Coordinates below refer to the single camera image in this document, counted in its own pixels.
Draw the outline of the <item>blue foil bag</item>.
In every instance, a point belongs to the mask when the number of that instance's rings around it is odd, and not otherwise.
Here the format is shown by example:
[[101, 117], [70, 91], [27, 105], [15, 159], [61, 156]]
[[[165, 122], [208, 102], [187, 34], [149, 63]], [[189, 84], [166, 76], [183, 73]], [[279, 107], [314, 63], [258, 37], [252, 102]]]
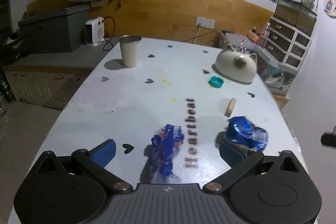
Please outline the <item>blue foil bag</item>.
[[227, 123], [226, 139], [250, 149], [264, 151], [268, 144], [268, 132], [244, 116], [232, 117]]

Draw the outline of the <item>blue snack wrapper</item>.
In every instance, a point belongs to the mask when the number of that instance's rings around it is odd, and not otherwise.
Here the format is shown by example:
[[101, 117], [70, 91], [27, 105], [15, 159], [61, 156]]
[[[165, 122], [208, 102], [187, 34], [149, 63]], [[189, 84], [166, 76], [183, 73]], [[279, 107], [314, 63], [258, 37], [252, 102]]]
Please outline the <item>blue snack wrapper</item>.
[[151, 138], [149, 181], [152, 184], [179, 184], [181, 178], [173, 173], [173, 160], [183, 145], [181, 126], [166, 124]]

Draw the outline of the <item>round wooden coaster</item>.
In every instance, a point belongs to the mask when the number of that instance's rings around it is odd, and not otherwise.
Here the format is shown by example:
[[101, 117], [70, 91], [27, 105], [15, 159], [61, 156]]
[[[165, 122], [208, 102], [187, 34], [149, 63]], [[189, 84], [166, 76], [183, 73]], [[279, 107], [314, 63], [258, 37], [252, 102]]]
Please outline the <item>round wooden coaster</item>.
[[225, 116], [226, 117], [230, 117], [234, 111], [234, 108], [235, 108], [235, 105], [236, 105], [236, 98], [232, 98], [226, 108], [226, 111], [225, 111]]

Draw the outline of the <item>teal bottle cap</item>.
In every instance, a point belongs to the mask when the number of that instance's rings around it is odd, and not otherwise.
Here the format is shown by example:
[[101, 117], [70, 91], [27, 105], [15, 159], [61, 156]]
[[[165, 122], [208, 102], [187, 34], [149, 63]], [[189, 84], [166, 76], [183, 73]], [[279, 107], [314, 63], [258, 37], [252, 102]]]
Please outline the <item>teal bottle cap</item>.
[[213, 88], [221, 88], [224, 84], [224, 80], [218, 76], [211, 76], [209, 79], [209, 85]]

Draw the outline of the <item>white cat-shaped ceramic holder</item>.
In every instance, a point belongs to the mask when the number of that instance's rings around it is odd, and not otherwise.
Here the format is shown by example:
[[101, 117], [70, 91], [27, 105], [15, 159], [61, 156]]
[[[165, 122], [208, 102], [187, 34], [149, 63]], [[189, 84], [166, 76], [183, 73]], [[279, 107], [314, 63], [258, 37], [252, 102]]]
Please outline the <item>white cat-shaped ceramic holder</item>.
[[257, 74], [257, 55], [243, 53], [227, 44], [217, 55], [214, 67], [225, 78], [250, 85]]

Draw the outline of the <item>white drawer cabinet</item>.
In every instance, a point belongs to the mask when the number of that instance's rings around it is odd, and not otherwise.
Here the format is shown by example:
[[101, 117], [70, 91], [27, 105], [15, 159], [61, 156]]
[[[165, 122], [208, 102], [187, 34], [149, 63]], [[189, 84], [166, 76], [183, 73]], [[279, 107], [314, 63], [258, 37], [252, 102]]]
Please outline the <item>white drawer cabinet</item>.
[[264, 48], [282, 65], [298, 71], [307, 56], [312, 39], [298, 28], [270, 17]]

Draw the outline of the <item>clear plastic bottle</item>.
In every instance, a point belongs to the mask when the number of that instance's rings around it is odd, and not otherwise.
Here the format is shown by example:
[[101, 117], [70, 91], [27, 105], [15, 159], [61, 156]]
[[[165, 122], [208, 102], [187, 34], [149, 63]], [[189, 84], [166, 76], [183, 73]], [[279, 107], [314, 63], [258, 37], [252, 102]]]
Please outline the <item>clear plastic bottle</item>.
[[262, 31], [260, 32], [260, 36], [259, 36], [259, 46], [260, 47], [264, 47], [266, 44], [266, 40], [269, 35], [269, 27], [270, 27], [270, 23], [267, 22], [266, 25], [263, 27]]

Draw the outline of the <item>beige paper cup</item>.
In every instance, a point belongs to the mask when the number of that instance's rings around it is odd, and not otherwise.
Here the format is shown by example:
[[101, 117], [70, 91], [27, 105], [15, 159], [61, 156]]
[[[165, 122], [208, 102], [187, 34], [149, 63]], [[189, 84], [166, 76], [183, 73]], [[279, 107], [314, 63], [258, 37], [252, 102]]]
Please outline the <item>beige paper cup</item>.
[[138, 64], [140, 36], [124, 35], [119, 38], [122, 63], [127, 68], [136, 67]]

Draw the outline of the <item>small white space heater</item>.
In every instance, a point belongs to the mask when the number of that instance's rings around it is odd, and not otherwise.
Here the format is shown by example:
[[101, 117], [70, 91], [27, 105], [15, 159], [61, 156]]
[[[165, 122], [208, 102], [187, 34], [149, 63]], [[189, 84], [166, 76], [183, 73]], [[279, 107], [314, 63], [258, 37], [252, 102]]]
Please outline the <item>small white space heater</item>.
[[89, 19], [85, 23], [85, 42], [89, 46], [100, 45], [104, 40], [105, 34], [105, 20], [103, 17]]

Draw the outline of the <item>dark grey storage box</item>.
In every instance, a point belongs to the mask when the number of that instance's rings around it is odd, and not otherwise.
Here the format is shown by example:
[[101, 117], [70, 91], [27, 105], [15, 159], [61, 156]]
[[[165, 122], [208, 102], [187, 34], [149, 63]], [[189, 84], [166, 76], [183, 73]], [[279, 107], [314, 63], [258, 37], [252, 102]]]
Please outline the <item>dark grey storage box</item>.
[[29, 53], [67, 53], [79, 48], [88, 11], [88, 6], [75, 6], [18, 22]]

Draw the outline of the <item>glass terrarium tank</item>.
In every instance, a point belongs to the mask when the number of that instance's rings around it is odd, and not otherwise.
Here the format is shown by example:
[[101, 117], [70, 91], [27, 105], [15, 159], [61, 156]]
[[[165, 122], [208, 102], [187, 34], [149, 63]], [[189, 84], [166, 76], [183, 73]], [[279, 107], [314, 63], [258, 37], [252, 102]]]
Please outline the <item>glass terrarium tank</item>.
[[311, 36], [317, 21], [317, 14], [301, 2], [278, 0], [274, 17], [296, 27]]

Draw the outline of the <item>white wall power outlet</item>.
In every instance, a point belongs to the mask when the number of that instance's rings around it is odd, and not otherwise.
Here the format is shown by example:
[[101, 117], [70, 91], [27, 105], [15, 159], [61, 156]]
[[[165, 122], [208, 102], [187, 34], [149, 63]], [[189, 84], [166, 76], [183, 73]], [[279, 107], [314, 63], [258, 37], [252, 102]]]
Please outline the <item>white wall power outlet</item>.
[[197, 16], [195, 25], [200, 28], [213, 30], [215, 27], [215, 20]]

